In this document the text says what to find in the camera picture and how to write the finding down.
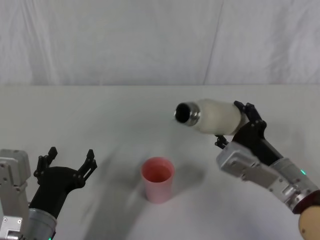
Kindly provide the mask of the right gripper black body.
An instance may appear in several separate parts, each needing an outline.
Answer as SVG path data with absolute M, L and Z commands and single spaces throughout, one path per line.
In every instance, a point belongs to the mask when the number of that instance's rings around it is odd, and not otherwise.
M 266 127 L 264 120 L 246 123 L 236 132 L 232 141 L 249 149 L 263 164 L 271 166 L 283 156 L 265 139 Z

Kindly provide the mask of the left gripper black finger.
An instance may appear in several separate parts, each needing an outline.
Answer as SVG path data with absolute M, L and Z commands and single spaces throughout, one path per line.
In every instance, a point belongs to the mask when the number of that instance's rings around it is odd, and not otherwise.
M 53 160 L 58 155 L 58 151 L 55 146 L 52 146 L 48 151 L 47 155 L 40 155 L 38 157 L 37 167 L 33 175 L 40 177 L 44 174 L 45 170 L 50 167 Z
M 95 154 L 92 149 L 89 149 L 83 165 L 76 171 L 74 178 L 78 187 L 84 187 L 87 179 L 97 168 Z

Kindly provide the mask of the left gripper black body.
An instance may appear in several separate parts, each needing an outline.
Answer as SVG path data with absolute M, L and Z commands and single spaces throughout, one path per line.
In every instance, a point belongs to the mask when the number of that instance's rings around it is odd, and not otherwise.
M 33 175 L 39 187 L 29 208 L 44 211 L 54 218 L 59 216 L 68 194 L 83 188 L 87 180 L 78 170 L 61 166 L 37 169 Z

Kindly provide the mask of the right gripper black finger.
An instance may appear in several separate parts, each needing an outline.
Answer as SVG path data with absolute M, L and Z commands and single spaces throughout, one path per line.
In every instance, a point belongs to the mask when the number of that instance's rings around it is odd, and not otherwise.
M 216 137 L 216 142 L 214 143 L 214 145 L 217 146 L 218 148 L 223 150 L 229 144 L 229 142 L 227 141 L 224 135 L 215 135 L 215 137 Z
M 234 101 L 233 104 L 250 123 L 266 125 L 266 122 L 261 118 L 259 112 L 252 103 L 247 102 L 246 104 L 243 104 L 240 101 Z

